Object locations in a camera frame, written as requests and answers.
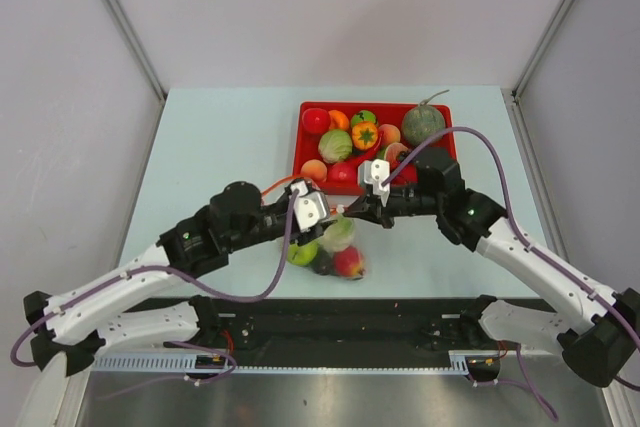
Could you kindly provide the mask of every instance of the red tray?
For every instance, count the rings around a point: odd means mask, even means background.
[[[293,175],[300,173],[302,164],[307,160],[318,159],[322,160],[318,153],[318,143],[320,142],[321,135],[311,135],[304,131],[302,128],[302,114],[305,110],[311,108],[319,108],[324,110],[339,110],[344,112],[345,115],[351,119],[353,115],[361,110],[370,110],[378,118],[378,124],[393,124],[400,128],[404,114],[414,108],[416,104],[377,104],[377,103],[365,103],[365,102],[304,102],[300,105],[300,114],[298,116],[298,136],[296,141],[296,154],[293,158]],[[451,127],[451,111],[446,105],[434,105],[444,117],[445,125]],[[404,137],[402,137],[402,143],[409,146]],[[447,134],[434,145],[438,147],[444,147],[449,151],[449,154],[456,159],[456,146],[453,141],[453,135]],[[407,180],[415,180],[415,175],[406,176]],[[363,190],[357,184],[345,184],[337,182],[318,182],[318,186],[324,190],[327,194],[333,195],[361,195]]]

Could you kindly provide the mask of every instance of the clear plastic bag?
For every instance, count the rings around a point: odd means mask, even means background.
[[[362,279],[366,262],[356,247],[356,225],[353,219],[338,214],[322,237],[306,245],[289,246],[287,261],[317,275],[333,275],[347,280]]]

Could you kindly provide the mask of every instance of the toy fruit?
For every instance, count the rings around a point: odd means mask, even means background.
[[[352,150],[351,137],[344,130],[330,130],[322,136],[318,144],[318,152],[327,164],[343,161],[349,157]]]
[[[404,119],[402,119],[402,135],[414,147],[417,147],[427,137],[446,127],[444,117],[440,111],[433,105],[429,105],[431,99],[445,92],[448,92],[448,90],[438,92],[427,100],[423,100],[404,115]]]
[[[307,160],[304,164],[302,164],[300,175],[309,177],[316,182],[324,182],[325,180],[327,180],[327,166],[316,159]]]
[[[324,249],[318,250],[318,254],[309,264],[309,267],[318,275],[333,274],[333,257]]]
[[[349,118],[339,110],[330,110],[329,117],[331,118],[331,124],[329,130],[340,129],[349,130]]]
[[[329,130],[329,125],[331,125],[331,117],[324,109],[314,107],[302,113],[302,127],[309,134],[324,134]]]
[[[333,256],[333,265],[340,277],[361,279],[365,273],[364,256],[355,247],[347,247]]]
[[[327,227],[318,242],[327,252],[342,252],[351,244],[356,236],[356,225],[353,219],[339,215],[337,221]]]
[[[327,174],[329,182],[340,182],[345,184],[358,183],[358,169],[349,162],[338,162],[329,167]]]
[[[400,142],[400,129],[395,125],[382,124],[378,127],[378,135],[382,137],[382,147],[386,147],[394,142]]]
[[[394,142],[384,149],[384,156],[382,158],[389,162],[389,166],[391,167],[391,170],[393,170],[401,162],[398,160],[398,156],[403,152],[409,152],[409,148],[400,142]]]
[[[376,114],[374,114],[373,112],[369,110],[361,110],[356,115],[351,117],[351,127],[359,124],[360,122],[371,122],[372,124],[377,125],[378,119],[376,118]]]
[[[287,261],[300,267],[309,265],[318,253],[318,248],[318,242],[315,240],[304,245],[291,244],[287,251]]]
[[[378,128],[373,122],[360,122],[351,127],[351,140],[358,150],[368,150],[378,140]]]
[[[376,156],[376,153],[378,152],[378,149],[380,148],[381,140],[382,139],[380,139],[380,136],[378,136],[378,140],[376,141],[375,144],[373,144],[373,147],[371,147],[369,150],[364,151],[360,155],[350,158],[346,162],[348,164],[351,164],[351,166],[357,171],[358,167],[360,167],[360,164],[362,164],[363,162],[366,162],[367,160],[374,159],[374,157]]]

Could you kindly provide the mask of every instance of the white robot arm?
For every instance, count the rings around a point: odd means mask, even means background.
[[[393,226],[395,217],[435,216],[448,240],[501,265],[555,310],[525,309],[481,296],[462,313],[463,320],[491,339],[562,355],[586,381],[609,385],[636,347],[620,319],[637,331],[640,295],[632,289],[618,294],[537,244],[503,207],[465,187],[458,163],[446,151],[428,147],[414,157],[418,181],[404,186],[385,185],[386,162],[365,162],[361,178],[366,193],[344,215],[385,228]],[[63,295],[27,296],[27,319],[37,332],[31,341],[35,363],[44,368],[63,351],[67,374],[72,375],[107,351],[211,335],[219,328],[211,298],[194,297],[163,310],[123,312],[183,280],[197,282],[193,279],[227,265],[235,250],[283,236],[290,198],[295,222],[293,235],[285,241],[305,243],[319,237],[330,223],[329,208],[324,194],[311,184],[293,182],[278,202],[262,206],[255,186],[236,182],[129,264]],[[16,351],[12,357],[15,362]]]

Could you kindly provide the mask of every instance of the white table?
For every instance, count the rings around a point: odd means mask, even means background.
[[[122,261],[135,257],[158,235],[193,215],[227,184],[246,180],[261,189],[291,173],[298,109],[307,100],[419,102],[442,86],[173,89],[167,101]],[[455,86],[439,103],[451,108],[454,125],[474,127],[494,143],[504,163],[518,221],[544,242],[500,89]],[[481,142],[456,134],[467,185],[502,203],[496,168]],[[321,277],[288,265],[272,297],[425,298],[535,294],[509,273],[451,245],[433,218],[398,219],[391,231],[357,221],[358,242],[368,261],[363,280]],[[224,269],[202,277],[225,292],[264,290],[277,263],[277,243],[234,253]],[[162,293],[191,296],[185,285]]]

